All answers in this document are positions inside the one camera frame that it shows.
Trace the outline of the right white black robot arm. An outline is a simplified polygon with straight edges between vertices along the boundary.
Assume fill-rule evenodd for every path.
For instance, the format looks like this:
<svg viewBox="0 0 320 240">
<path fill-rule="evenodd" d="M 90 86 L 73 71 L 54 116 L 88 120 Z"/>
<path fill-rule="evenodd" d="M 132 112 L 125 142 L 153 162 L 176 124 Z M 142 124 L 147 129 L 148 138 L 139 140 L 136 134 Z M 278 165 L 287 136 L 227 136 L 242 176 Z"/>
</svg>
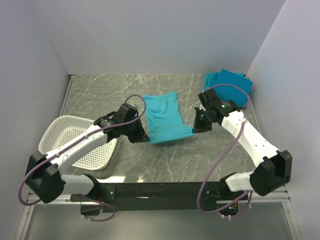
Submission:
<svg viewBox="0 0 320 240">
<path fill-rule="evenodd" d="M 251 157 L 255 169 L 232 173 L 222 178 L 219 193 L 230 200 L 238 191 L 254 191 L 260 196 L 287 184 L 291 180 L 292 155 L 269 143 L 247 120 L 244 112 L 231 100 L 218 98 L 214 89 L 198 95 L 202 108 L 195 109 L 193 133 L 205 133 L 217 123 L 227 130 Z"/>
</svg>

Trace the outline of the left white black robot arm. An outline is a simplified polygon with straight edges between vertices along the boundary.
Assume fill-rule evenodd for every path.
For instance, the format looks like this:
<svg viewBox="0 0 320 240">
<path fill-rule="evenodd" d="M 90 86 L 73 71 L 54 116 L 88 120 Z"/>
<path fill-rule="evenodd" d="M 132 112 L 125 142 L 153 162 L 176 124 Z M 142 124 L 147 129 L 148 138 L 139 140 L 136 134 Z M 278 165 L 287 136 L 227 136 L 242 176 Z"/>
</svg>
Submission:
<svg viewBox="0 0 320 240">
<path fill-rule="evenodd" d="M 123 103 L 118 111 L 98 118 L 65 145 L 45 154 L 36 151 L 29 158 L 25 183 L 46 204 L 62 194 L 83 195 L 88 201 L 99 200 L 102 187 L 92 175 L 65 173 L 83 156 L 120 136 L 126 136 L 133 144 L 149 142 L 140 117 L 134 106 Z"/>
</svg>

